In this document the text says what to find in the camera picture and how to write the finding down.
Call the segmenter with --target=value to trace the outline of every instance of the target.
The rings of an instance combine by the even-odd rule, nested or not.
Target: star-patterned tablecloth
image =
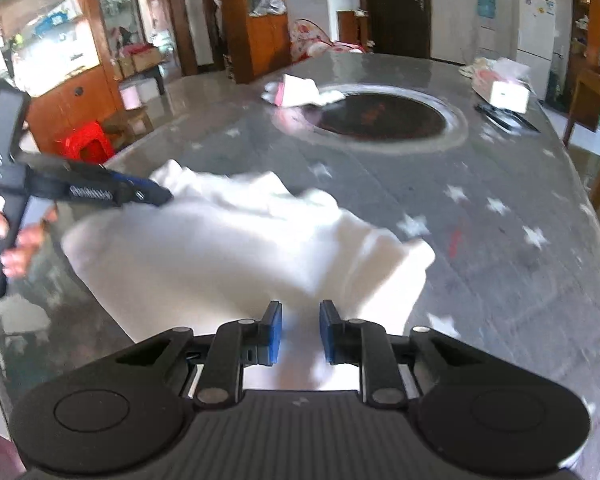
[[[538,102],[532,99],[526,118],[539,133],[510,136],[474,109],[480,98],[450,64],[325,54],[286,72],[319,86],[419,90],[459,109],[468,137],[444,151],[411,155],[308,142],[276,127],[273,108],[260,99],[264,84],[281,72],[238,88],[229,101],[194,106],[110,166],[148,176],[174,158],[199,172],[273,171],[292,192],[323,189],[401,240],[423,238],[436,261],[405,330],[429,325],[576,392],[592,418],[576,470],[600,480],[600,225]],[[64,285],[49,285],[44,267],[29,293],[46,283],[62,304]],[[46,310],[62,312],[57,304]],[[55,319],[51,314],[52,327]]]

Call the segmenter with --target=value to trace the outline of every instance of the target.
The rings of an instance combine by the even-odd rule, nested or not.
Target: black circular cooktop
[[[446,127],[445,118],[429,105],[381,93],[349,94],[323,108],[305,107],[302,113],[328,132],[376,142],[431,139]]]

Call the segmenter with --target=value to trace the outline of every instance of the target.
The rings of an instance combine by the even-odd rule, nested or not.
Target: human hand
[[[45,221],[55,222],[58,219],[58,210],[53,207],[45,215]],[[9,225],[0,213],[0,238],[7,235]],[[4,275],[8,278],[21,278],[29,269],[33,256],[40,250],[42,242],[45,239],[44,224],[25,227],[18,233],[16,247],[7,249],[0,256],[0,261],[4,266]]]

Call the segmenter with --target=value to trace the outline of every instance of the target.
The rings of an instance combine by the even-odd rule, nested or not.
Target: white refrigerator
[[[546,97],[555,41],[555,1],[514,0],[514,58],[531,68],[538,99]]]

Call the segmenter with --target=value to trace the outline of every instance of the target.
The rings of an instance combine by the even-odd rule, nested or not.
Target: gray table
[[[174,158],[217,174],[273,171],[292,192],[323,189],[401,240],[422,233],[436,261],[407,328],[433,325],[583,396],[594,429],[577,469],[600,479],[600,226],[538,102],[526,118],[539,135],[509,137],[474,110],[470,81],[449,64],[327,54],[290,72],[319,85],[419,89],[460,110],[468,135],[443,151],[402,155],[308,142],[276,126],[280,117],[259,98],[261,81],[228,102],[194,107],[110,166],[147,176]],[[58,249],[62,229],[86,213],[62,208],[54,243],[17,295],[0,302],[7,403],[128,344]]]

